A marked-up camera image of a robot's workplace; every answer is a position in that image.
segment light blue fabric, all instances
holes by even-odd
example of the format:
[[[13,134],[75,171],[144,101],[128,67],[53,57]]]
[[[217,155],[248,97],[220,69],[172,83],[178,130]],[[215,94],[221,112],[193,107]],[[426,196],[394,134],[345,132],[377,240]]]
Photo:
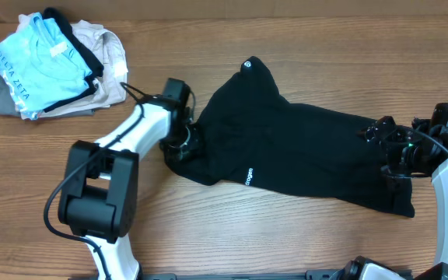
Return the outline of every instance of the light blue fabric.
[[[65,42],[66,50],[54,57],[51,48]],[[32,15],[29,26],[0,43],[0,75],[20,112],[37,119],[44,108],[83,93],[91,69],[54,19]]]

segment robotic arm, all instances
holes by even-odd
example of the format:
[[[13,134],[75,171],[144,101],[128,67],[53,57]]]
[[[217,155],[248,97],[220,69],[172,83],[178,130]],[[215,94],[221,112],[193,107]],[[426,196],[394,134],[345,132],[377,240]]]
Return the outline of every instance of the robotic arm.
[[[77,141],[71,147],[65,177],[73,180],[63,182],[58,218],[70,226],[74,236],[92,241],[87,246],[99,275],[91,279],[136,280],[143,277],[128,236],[136,211],[138,162],[157,142],[170,147],[175,158],[184,157],[182,148],[198,137],[187,128],[192,114],[187,108],[191,93],[183,81],[169,79],[162,95],[139,99],[132,115],[109,135],[95,143]],[[360,131],[359,135],[369,145],[380,145],[386,152],[388,165],[382,168],[384,176],[391,179],[432,177],[438,205],[436,266],[416,279],[442,279],[448,277],[448,154],[439,145],[448,150],[448,103],[438,104],[431,120],[415,119],[412,124],[413,129],[404,128],[397,126],[392,117],[384,117]],[[422,134],[429,135],[439,145]],[[89,186],[86,178],[109,180],[110,187],[105,190]],[[410,273],[403,276],[364,257],[357,257],[339,271],[314,270],[288,277],[144,275],[145,280],[328,280],[326,276],[330,280],[411,278]]]

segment black fabric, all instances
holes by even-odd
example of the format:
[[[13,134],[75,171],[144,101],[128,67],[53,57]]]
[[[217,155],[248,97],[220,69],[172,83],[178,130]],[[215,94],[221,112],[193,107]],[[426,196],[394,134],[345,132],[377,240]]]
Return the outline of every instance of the black fabric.
[[[85,77],[85,81],[87,82],[89,88],[85,90],[83,93],[79,94],[76,97],[72,97],[66,100],[58,101],[57,103],[47,107],[44,109],[44,112],[49,112],[58,107],[64,106],[76,100],[79,100],[83,97],[90,96],[96,92],[96,88],[93,85],[93,80],[96,77],[103,77],[103,64],[98,60],[98,58],[92,53],[90,49],[84,46],[77,37],[72,33],[72,26],[68,22],[67,18],[63,16],[57,9],[55,8],[46,8],[43,13],[44,19],[54,19],[58,27],[60,27],[61,32],[67,37],[67,39],[72,43],[74,48],[78,51],[81,57],[86,62],[89,69],[91,69],[92,74]]]
[[[414,216],[410,180],[391,191],[380,172],[384,153],[356,135],[374,120],[289,103],[258,58],[247,62],[192,125],[205,143],[199,155],[174,162],[166,154],[174,173],[206,185],[245,184],[251,168],[250,186]]]

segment gray fabric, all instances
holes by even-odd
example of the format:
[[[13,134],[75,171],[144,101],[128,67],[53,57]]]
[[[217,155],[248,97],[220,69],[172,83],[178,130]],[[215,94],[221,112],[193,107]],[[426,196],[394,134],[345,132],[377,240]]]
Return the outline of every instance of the gray fabric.
[[[9,95],[9,87],[8,85],[6,85],[5,80],[1,76],[0,76],[0,115],[20,117],[20,113],[15,110],[15,102],[13,102],[12,97]],[[56,117],[78,117],[78,116],[93,116],[93,115],[94,110],[89,109],[62,114]]]

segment white logo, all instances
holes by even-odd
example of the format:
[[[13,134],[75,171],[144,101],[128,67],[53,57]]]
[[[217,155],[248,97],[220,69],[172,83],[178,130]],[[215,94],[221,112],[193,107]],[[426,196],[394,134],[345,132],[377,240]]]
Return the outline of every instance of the white logo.
[[[253,168],[250,168],[250,169],[248,170],[247,181],[245,182],[245,184],[246,184],[247,186],[250,186],[250,181],[252,180],[253,177],[254,177],[254,169],[253,169]]]

